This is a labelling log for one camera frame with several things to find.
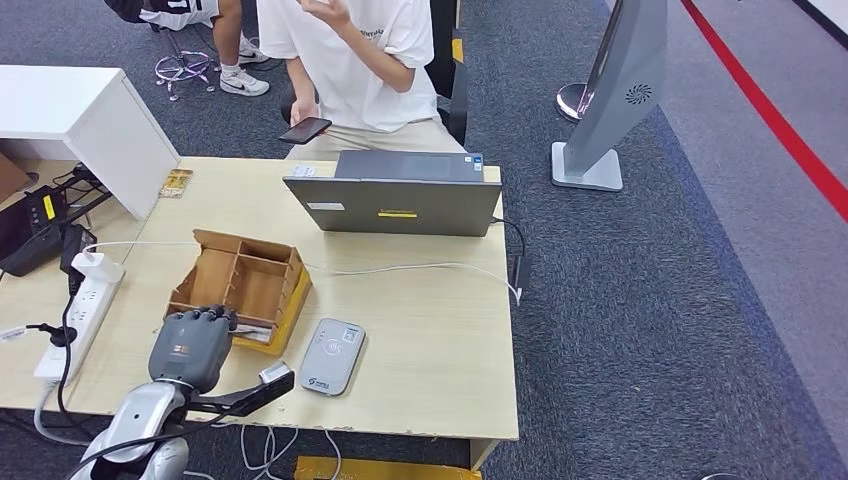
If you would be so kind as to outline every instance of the robotic arm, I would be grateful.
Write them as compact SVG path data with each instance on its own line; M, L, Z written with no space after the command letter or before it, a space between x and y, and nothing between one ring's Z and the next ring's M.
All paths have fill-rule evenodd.
M218 383L237 326L235 312L221 305L165 317L147 366L153 381L124 397L109 428L91 442L83 458L124 442L182 432L189 411L243 417L291 391L294 372L278 362L259 374L256 387L202 396ZM98 456L69 478L107 480L129 473L140 480L178 480L188 453L185 439L175 436Z

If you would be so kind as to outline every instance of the white power strip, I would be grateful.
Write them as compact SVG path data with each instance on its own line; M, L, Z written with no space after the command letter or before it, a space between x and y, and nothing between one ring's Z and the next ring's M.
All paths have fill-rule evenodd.
M102 253L80 253L74 257L72 265L85 275L85 280L68 310L68 326L77 330L77 338L71 342L69 381L85 359L124 276L124 268ZM55 325L60 324L61 318L55 322ZM50 344L34 375L48 381L59 381L64 370L65 349Z

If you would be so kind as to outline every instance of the sneaker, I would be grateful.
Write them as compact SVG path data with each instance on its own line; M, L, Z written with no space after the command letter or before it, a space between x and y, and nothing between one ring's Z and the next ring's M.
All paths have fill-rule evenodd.
M237 74L221 72L221 90L227 93L257 97L267 92L270 87L268 82L257 80L241 69Z
M242 35L239 40L239 65L244 65L245 63L262 63L266 60L268 60L268 56L260 52L259 48Z

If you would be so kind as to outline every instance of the red floor stripe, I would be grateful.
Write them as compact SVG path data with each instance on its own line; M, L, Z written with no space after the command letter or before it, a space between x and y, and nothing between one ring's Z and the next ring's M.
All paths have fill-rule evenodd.
M730 75L742 89L742 92L748 97L748 101L760 114L760 117L771 128L772 133L777 137L784 148L792 155L792 158L798 163L798 166L812 180L813 184L824 195L828 202L833 205L833 208L842 216L842 219L848 222L848 189L839 181L838 178L831 172L827 165L821 161L815 152L804 142L804 139L798 135L798 132L792 128L792 125L786 121L786 118L780 114L777 107L768 99L762 89L754 82L751 75L745 71L745 68L739 63L739 60L733 55L733 52L727 47L718 33L710 26L704 15L698 10L698 7L692 0L680 0L686 11L695 21L695 24L701 30L707 43L713 48L718 55L721 63L730 72Z

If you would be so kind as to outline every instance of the black phone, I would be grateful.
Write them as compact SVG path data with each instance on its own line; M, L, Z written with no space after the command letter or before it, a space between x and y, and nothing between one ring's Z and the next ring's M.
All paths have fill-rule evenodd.
M286 143L294 143L295 145L304 145L320 135L321 132L332 124L333 122L324 118L307 117L280 135L280 140Z

